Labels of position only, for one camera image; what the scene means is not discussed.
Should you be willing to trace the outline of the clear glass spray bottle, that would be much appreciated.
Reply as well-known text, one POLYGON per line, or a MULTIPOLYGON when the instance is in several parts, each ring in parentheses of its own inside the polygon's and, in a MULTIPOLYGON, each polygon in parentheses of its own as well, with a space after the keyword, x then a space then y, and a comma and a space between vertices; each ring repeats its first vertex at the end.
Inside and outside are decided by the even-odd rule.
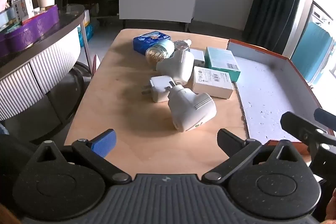
POLYGON ((187 40, 176 40, 174 42, 174 50, 175 51, 188 51, 190 49, 192 41, 190 39, 187 40))

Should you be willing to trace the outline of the white yellow cardboard box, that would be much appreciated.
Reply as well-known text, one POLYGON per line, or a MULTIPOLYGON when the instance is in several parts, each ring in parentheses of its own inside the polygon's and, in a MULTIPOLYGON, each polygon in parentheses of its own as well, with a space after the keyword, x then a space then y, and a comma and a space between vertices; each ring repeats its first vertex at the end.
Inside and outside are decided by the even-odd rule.
POLYGON ((88 24, 90 24, 91 19, 90 19, 90 14, 89 14, 89 10, 84 10, 84 26, 88 26, 88 24))

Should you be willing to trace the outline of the teal suitcase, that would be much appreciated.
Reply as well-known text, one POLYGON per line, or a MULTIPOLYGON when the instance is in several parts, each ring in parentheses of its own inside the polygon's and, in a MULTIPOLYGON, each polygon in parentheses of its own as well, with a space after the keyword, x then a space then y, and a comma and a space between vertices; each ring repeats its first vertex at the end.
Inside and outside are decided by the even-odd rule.
POLYGON ((307 24, 291 61, 308 84, 321 73, 333 44, 334 37, 324 24, 307 24))

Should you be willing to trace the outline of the curved white side counter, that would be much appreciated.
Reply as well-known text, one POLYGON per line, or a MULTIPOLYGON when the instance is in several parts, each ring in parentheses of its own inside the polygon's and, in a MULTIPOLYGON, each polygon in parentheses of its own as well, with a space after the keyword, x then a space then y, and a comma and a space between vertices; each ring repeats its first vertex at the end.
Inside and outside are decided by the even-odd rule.
POLYGON ((70 72, 81 51, 77 28, 84 16, 84 6, 66 6, 45 36, 1 65, 2 121, 36 104, 70 72))

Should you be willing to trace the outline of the blue plastic bag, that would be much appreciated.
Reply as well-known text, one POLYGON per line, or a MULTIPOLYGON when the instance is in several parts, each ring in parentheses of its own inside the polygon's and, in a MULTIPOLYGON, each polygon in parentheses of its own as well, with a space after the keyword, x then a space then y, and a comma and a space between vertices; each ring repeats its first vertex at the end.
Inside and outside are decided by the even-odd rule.
MULTIPOLYGON (((77 27, 77 32, 78 32, 78 36, 79 36, 80 47, 84 47, 84 39, 83 39, 83 34, 81 32, 81 27, 80 26, 77 27)), ((94 28, 93 28, 92 23, 88 23, 85 26, 85 33, 86 33, 86 36, 87 36, 87 41, 89 41, 94 34, 94 28)))

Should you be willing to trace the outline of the teal adhesive bandages box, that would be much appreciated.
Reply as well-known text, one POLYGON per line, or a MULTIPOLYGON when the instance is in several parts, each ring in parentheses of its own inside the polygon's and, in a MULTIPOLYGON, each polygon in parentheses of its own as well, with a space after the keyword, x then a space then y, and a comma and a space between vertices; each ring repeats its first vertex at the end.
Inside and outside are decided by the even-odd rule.
POLYGON ((205 51, 205 67, 216 71, 227 72, 233 83, 240 76, 240 68, 230 50, 207 47, 205 51))

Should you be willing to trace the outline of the orange white cardboard tray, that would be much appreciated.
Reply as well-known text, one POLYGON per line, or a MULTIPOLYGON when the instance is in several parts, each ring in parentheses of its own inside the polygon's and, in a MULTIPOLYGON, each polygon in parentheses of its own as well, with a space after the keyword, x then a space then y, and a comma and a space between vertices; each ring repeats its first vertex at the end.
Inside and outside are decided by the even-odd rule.
POLYGON ((288 111, 333 135, 331 129, 315 121, 314 111, 321 105, 288 58, 234 39, 229 40, 227 48, 240 68, 236 86, 249 138, 261 144, 286 139, 307 153, 306 145, 280 125, 282 114, 288 111))

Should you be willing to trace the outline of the blue tissue pack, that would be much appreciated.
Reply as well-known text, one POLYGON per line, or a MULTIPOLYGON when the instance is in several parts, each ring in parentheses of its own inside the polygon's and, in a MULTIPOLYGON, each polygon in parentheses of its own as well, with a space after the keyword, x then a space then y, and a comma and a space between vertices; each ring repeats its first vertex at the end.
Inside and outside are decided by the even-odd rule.
POLYGON ((152 47, 153 45, 157 44, 158 42, 162 42, 165 40, 170 40, 171 37, 159 31, 152 31, 147 34, 143 34, 137 36, 133 39, 133 49, 145 55, 148 48, 152 47))

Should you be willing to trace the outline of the small white box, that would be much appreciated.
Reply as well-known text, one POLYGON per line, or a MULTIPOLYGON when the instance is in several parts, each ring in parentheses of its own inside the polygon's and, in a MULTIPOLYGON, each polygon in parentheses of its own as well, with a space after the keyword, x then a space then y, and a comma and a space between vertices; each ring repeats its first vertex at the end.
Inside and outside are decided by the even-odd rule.
POLYGON ((190 48, 189 51, 194 56, 194 66, 204 68, 205 67, 205 53, 201 50, 196 50, 192 48, 190 48))

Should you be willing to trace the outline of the white cube charger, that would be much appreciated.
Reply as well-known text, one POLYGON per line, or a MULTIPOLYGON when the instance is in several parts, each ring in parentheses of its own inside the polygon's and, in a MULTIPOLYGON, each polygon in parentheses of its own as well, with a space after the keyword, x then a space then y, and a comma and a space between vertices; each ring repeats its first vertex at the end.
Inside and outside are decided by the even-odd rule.
POLYGON ((175 86, 174 80, 170 76, 151 77, 149 83, 142 87, 142 95, 151 95, 155 103, 167 102, 170 89, 175 86))

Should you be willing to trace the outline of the white power adapter box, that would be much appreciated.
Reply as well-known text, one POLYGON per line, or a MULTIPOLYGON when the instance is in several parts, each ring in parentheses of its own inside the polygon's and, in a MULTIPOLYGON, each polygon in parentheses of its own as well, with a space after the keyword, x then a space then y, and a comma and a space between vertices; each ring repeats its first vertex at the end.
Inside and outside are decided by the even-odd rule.
POLYGON ((234 87, 227 72, 197 67, 193 68, 192 91, 197 94, 207 93, 209 96, 230 99, 234 87))

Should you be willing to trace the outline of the purple storage box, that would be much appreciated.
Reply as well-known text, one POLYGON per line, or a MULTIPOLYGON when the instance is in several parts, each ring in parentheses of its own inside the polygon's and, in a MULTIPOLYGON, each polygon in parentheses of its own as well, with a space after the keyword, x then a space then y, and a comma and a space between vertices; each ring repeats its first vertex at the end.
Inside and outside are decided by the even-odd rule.
POLYGON ((14 23, 1 30, 1 57, 29 48, 59 22, 57 5, 24 23, 14 23))

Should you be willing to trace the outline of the toothpick jar light blue lid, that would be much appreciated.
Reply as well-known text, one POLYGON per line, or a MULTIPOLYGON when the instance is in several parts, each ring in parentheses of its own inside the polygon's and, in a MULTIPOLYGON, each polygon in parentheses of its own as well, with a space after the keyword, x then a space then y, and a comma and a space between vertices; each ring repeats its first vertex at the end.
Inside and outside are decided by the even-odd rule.
POLYGON ((169 58, 174 50, 175 46, 171 40, 157 42, 157 44, 146 50, 146 61, 151 67, 155 68, 158 62, 169 58))

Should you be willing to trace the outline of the white TV cabinet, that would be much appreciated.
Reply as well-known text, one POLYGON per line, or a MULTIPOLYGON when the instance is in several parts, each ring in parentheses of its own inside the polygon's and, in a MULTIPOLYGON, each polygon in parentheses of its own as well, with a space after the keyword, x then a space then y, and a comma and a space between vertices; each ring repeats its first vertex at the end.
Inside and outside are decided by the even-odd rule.
POLYGON ((119 0, 119 19, 178 22, 185 32, 194 18, 196 0, 119 0))

